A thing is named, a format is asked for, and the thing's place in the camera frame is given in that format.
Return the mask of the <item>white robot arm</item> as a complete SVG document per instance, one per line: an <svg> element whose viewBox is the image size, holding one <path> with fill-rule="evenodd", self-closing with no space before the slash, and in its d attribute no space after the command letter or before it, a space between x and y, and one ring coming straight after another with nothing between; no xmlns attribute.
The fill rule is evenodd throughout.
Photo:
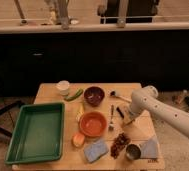
<svg viewBox="0 0 189 171"><path fill-rule="evenodd" d="M189 113L162 103L157 97L158 90L154 86L134 90L127 107L127 118L132 121L147 110L189 138Z"/></svg>

